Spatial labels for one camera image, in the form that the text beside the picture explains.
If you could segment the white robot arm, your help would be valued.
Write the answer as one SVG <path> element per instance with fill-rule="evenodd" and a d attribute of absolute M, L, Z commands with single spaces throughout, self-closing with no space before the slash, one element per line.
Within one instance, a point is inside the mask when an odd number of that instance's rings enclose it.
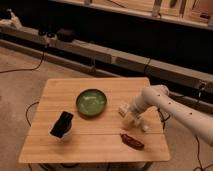
<path fill-rule="evenodd" d="M 123 127 L 131 127 L 134 120 L 152 106 L 162 109 L 213 146 L 213 117 L 174 101 L 169 97 L 169 89 L 164 85 L 145 87 L 142 93 L 132 100 L 122 120 Z"/>

